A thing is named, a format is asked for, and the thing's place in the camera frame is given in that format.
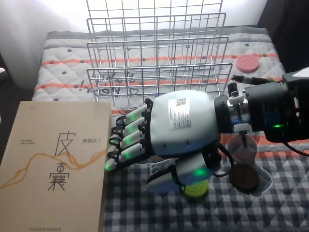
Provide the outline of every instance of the brown round disc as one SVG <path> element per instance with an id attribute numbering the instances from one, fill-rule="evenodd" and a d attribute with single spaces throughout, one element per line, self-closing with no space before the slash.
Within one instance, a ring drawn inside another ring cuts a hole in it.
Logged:
<path id="1" fill-rule="evenodd" d="M 244 192 L 254 190 L 259 184 L 259 174 L 254 167 L 243 163 L 234 165 L 229 173 L 229 179 L 232 185 Z"/>

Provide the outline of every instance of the qr code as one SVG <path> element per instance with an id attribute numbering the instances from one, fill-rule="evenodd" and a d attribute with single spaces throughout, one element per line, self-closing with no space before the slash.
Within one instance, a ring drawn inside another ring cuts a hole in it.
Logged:
<path id="1" fill-rule="evenodd" d="M 181 105 L 185 105 L 186 104 L 186 98 L 180 98 L 180 99 L 176 99 L 177 104 L 176 106 L 181 106 Z"/>

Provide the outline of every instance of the white wall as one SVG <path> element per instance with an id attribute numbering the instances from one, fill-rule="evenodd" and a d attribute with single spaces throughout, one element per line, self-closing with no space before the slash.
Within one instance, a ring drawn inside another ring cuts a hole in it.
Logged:
<path id="1" fill-rule="evenodd" d="M 119 0 L 108 1 L 119 7 Z M 158 6 L 169 1 L 156 2 Z M 131 5 L 132 0 L 124 0 L 124 3 Z M 257 24 L 265 3 L 266 0 L 223 0 L 221 11 L 226 12 L 225 25 Z M 87 32 L 87 18 L 85 0 L 1 0 L 0 53 L 15 82 L 21 87 L 33 88 L 37 82 L 46 34 L 66 30 Z"/>

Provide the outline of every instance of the black cable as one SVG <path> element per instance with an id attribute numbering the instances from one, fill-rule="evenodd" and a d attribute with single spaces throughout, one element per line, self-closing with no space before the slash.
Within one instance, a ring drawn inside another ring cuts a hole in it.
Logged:
<path id="1" fill-rule="evenodd" d="M 298 153 L 299 155 L 302 155 L 302 156 L 307 156 L 309 157 L 309 154 L 305 153 L 305 152 L 302 152 L 302 151 L 299 151 L 297 149 L 295 149 L 294 147 L 292 147 L 291 145 L 289 145 L 288 143 L 286 142 L 283 142 L 284 145 L 286 145 L 289 149 L 291 149 L 292 151 Z"/>
<path id="2" fill-rule="evenodd" d="M 234 160 L 233 160 L 233 157 L 232 157 L 231 153 L 229 153 L 229 151 L 228 151 L 221 143 L 218 144 L 218 148 L 219 148 L 224 154 L 226 154 L 226 156 L 228 157 L 228 159 L 229 159 L 230 162 L 231 162 L 231 169 L 230 169 L 228 172 L 223 173 L 223 174 L 212 173 L 215 177 L 223 177 L 223 176 L 228 175 L 228 174 L 230 173 L 230 171 L 232 170 L 233 165 L 234 165 Z"/>

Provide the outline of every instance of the gray plaid cloth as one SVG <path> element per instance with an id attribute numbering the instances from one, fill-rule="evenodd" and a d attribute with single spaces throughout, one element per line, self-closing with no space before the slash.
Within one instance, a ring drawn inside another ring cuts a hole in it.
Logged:
<path id="1" fill-rule="evenodd" d="M 110 174 L 104 231 L 308 232 L 309 158 L 274 151 L 256 165 L 272 179 L 260 197 L 238 191 L 228 176 L 212 177 L 208 195 L 197 203 L 178 192 L 149 193 L 151 164 Z"/>

